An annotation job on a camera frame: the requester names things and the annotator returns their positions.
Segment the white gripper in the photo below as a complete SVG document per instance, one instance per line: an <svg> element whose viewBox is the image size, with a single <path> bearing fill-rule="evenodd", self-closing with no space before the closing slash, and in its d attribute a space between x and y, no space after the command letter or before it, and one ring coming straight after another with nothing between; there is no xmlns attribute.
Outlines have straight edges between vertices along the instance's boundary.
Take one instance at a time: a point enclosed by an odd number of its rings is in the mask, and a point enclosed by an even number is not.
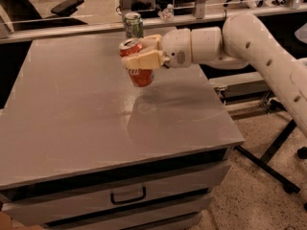
<svg viewBox="0 0 307 230"><path fill-rule="evenodd" d="M189 29L172 30L164 36L152 34L140 38L139 41L142 44L141 52L121 59L127 69L153 70L164 63L170 68L186 68L192 64Z"/></svg>

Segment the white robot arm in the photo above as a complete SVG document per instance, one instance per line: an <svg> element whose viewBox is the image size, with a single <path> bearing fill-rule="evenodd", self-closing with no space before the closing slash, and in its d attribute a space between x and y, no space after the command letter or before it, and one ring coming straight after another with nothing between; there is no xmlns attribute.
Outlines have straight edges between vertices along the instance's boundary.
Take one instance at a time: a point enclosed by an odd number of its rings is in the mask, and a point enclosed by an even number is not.
<svg viewBox="0 0 307 230"><path fill-rule="evenodd" d="M229 16L221 28L172 30L146 36L140 42L140 52L122 58L128 69L149 70L162 65L185 68L192 64L242 69L251 65L307 135L307 68L255 15Z"/></svg>

